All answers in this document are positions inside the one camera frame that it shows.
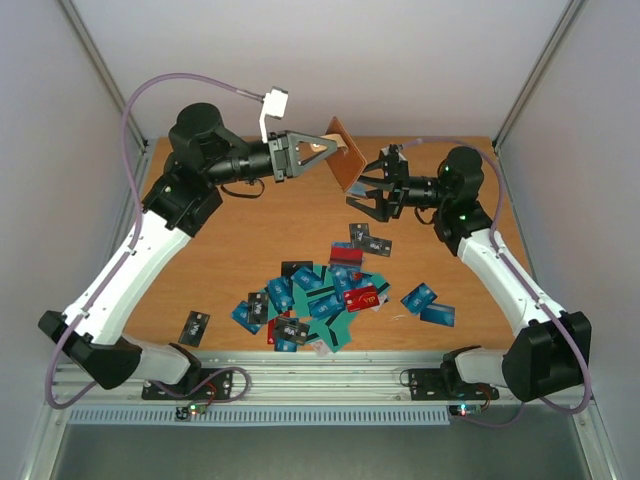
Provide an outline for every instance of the white connector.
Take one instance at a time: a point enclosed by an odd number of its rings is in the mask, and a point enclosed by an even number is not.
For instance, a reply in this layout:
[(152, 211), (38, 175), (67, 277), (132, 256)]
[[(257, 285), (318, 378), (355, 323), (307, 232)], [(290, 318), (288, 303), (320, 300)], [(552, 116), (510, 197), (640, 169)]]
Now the white connector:
[(289, 93), (278, 87), (273, 87), (271, 91), (264, 96), (262, 111), (260, 112), (260, 135), (264, 143), (267, 143), (266, 117), (273, 117), (278, 120), (282, 119), (282, 117), (284, 117), (284, 111), (287, 108), (288, 99)]

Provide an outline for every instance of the metal floor panel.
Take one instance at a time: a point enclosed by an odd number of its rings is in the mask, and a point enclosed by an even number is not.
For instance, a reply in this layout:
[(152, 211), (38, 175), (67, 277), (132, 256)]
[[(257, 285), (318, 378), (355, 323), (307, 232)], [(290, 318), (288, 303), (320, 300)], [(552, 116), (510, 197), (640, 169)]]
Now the metal floor panel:
[[(492, 407), (489, 420), (513, 415)], [(175, 428), (68, 424), (56, 480), (591, 478), (571, 418), (532, 406), (506, 430), (449, 426)]]

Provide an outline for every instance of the black mounting bracket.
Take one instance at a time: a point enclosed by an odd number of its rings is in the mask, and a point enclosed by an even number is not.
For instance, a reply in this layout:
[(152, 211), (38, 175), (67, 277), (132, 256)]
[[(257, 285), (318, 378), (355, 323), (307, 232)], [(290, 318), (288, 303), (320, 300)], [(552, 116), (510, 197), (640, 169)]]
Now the black mounting bracket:
[[(193, 378), (193, 381), (190, 382), (193, 384), (188, 391), (191, 391), (193, 387), (202, 382), (205, 378), (207, 378), (212, 373), (220, 370), (219, 368), (199, 368), (197, 370), (196, 376)], [(228, 400), (231, 394), (231, 388), (233, 387), (233, 372), (225, 372), (220, 375), (216, 375), (211, 379), (210, 382), (216, 389), (215, 391), (215, 400)], [(171, 391), (175, 393), (181, 393), (184, 390), (179, 386), (167, 385), (167, 388), (171, 389)], [(167, 395), (160, 388), (158, 388), (155, 384), (149, 383), (145, 384), (142, 387), (142, 400), (164, 400), (168, 402), (175, 402), (176, 400), (208, 400), (211, 397), (209, 393), (211, 389), (206, 385), (193, 394), (183, 397), (183, 398), (175, 398), (170, 395)]]
[[(459, 385), (455, 394), (452, 393), (445, 381), (445, 376), (439, 368), (413, 368), (408, 370), (409, 391), (414, 401), (461, 401), (486, 400), (486, 394), (478, 389), (476, 384), (465, 383)], [(489, 392), (491, 400), (500, 398), (498, 390), (483, 384)]]

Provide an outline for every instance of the card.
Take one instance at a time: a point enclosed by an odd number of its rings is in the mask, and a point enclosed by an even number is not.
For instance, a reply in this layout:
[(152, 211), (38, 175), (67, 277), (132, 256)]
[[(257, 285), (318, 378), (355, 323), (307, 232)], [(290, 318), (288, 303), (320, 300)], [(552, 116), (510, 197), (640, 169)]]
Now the card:
[(378, 292), (374, 285), (345, 292), (344, 301), (348, 312), (359, 312), (380, 305)]
[(420, 312), (420, 320), (445, 327), (453, 327), (456, 321), (456, 309), (449, 305), (432, 303)]
[(411, 293), (404, 297), (401, 302), (413, 315), (418, 315), (427, 305), (432, 303), (438, 296), (426, 284), (421, 283), (414, 288)]
[(350, 273), (352, 290), (355, 288), (364, 288), (373, 285), (371, 280), (372, 274), (366, 272), (354, 272)]
[(295, 309), (298, 317), (310, 317), (311, 313), (309, 312), (309, 304), (311, 302), (328, 297), (335, 293), (333, 277), (328, 273), (326, 266), (314, 265), (313, 273), (322, 281), (322, 285), (320, 285), (320, 287), (305, 291), (298, 284), (293, 284), (293, 308)]
[[(291, 316), (291, 312), (284, 312), (282, 315), (279, 315), (279, 316), (289, 317)], [(274, 329), (276, 326), (276, 318), (274, 318), (273, 320), (269, 320), (269, 323), (267, 324), (267, 345), (273, 345), (276, 343), (276, 337), (274, 332)]]
[(380, 255), (382, 257), (391, 256), (391, 240), (384, 238), (370, 237), (364, 235), (358, 242), (358, 248), (367, 253), (373, 253), (374, 255)]
[(331, 247), (329, 263), (331, 265), (343, 265), (359, 270), (362, 267), (362, 250), (351, 247)]
[(337, 315), (331, 315), (329, 318), (324, 320), (319, 320), (320, 322), (324, 322), (327, 327), (333, 329), (349, 329), (351, 323), (356, 319), (358, 313), (347, 312), (346, 310), (341, 311)]
[(344, 310), (344, 304), (334, 293), (309, 303), (309, 313), (317, 320), (330, 317)]
[(313, 268), (313, 262), (311, 260), (302, 260), (299, 262), (288, 261), (280, 264), (280, 275), (283, 277), (291, 278), (294, 273), (301, 267)]
[(293, 342), (288, 342), (282, 338), (276, 338), (274, 351), (294, 353), (298, 351), (298, 345)]
[[(355, 313), (342, 312), (336, 318), (342, 315), (355, 317)], [(347, 343), (351, 342), (351, 334), (349, 333), (349, 323), (336, 321), (335, 324), (327, 326), (322, 320), (312, 320), (309, 322), (309, 337), (307, 343), (313, 346), (314, 343), (323, 341), (327, 344), (332, 352), (339, 351)]]
[(297, 318), (276, 317), (273, 335), (288, 342), (304, 345), (307, 341), (309, 325), (300, 322)]
[(211, 315), (206, 313), (191, 311), (187, 317), (187, 322), (184, 324), (178, 343), (191, 347), (199, 346), (210, 318)]
[(319, 357), (326, 357), (331, 353), (331, 349), (329, 345), (325, 343), (324, 340), (318, 340), (311, 344), (311, 348), (318, 354)]
[(249, 294), (250, 325), (266, 325), (269, 321), (269, 295), (266, 292), (253, 292)]
[(380, 308), (382, 308), (382, 305), (384, 305), (389, 301), (389, 295), (387, 295), (386, 293), (383, 293), (382, 295), (378, 296), (378, 300), (380, 301), (380, 305), (371, 307), (371, 310), (373, 310), (374, 312), (377, 312), (378, 310), (380, 310)]
[(275, 318), (273, 320), (269, 320), (269, 323), (267, 323), (267, 345), (273, 345), (276, 342), (276, 337), (273, 335), (273, 329), (275, 328), (275, 326)]
[(296, 271), (291, 279), (303, 290), (313, 290), (314, 288), (320, 288), (324, 284), (323, 280), (314, 273), (314, 271), (305, 266), (302, 266)]
[(293, 307), (293, 292), (286, 277), (278, 277), (267, 283), (269, 299), (273, 302), (278, 313), (283, 313)]
[(350, 223), (349, 224), (349, 235), (351, 236), (351, 243), (354, 247), (358, 247), (360, 244), (360, 240), (365, 235), (369, 235), (369, 224), (368, 223)]
[(354, 183), (351, 188), (347, 190), (347, 194), (353, 195), (354, 197), (367, 198), (367, 190), (364, 184), (360, 182)]
[(353, 290), (354, 288), (351, 284), (349, 270), (339, 265), (331, 265), (329, 272), (331, 272), (331, 276), (333, 277), (333, 286), (336, 289), (338, 300), (343, 300), (344, 292)]
[(231, 318), (253, 335), (258, 333), (262, 328), (262, 325), (249, 323), (249, 304), (244, 300), (231, 312)]

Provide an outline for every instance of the cardboard piece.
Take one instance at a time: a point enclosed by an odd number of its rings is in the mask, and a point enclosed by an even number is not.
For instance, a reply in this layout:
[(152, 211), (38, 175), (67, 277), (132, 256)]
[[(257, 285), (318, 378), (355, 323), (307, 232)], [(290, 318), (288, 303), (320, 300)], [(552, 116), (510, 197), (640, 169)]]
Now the cardboard piece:
[(327, 163), (342, 191), (346, 192), (362, 174), (364, 167), (367, 166), (367, 160), (351, 138), (351, 135), (342, 126), (338, 117), (333, 117), (327, 128), (327, 134), (336, 133), (342, 137), (347, 148), (339, 148), (336, 153), (327, 158)]

